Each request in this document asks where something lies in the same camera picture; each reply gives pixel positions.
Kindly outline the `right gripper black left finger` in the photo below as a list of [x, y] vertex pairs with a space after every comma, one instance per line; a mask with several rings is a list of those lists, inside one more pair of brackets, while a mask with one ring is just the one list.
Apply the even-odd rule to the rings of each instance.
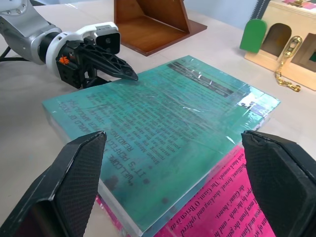
[[81, 237], [98, 193], [107, 135], [67, 143], [21, 197], [0, 228], [2, 237]]

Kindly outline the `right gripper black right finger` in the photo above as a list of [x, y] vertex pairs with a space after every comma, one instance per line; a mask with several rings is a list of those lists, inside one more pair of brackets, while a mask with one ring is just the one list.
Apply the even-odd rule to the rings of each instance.
[[316, 235], [316, 161], [296, 142], [242, 133], [254, 196], [277, 237]]

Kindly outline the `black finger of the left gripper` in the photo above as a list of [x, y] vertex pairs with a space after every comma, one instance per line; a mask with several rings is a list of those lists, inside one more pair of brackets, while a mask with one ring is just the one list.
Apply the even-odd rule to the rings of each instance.
[[115, 78], [138, 81], [138, 75], [126, 61], [97, 45], [83, 45], [82, 57], [93, 69]]
[[99, 77], [97, 70], [88, 70], [84, 73], [84, 79], [82, 81], [81, 87], [90, 88], [94, 86], [108, 84], [110, 82], [110, 80]]

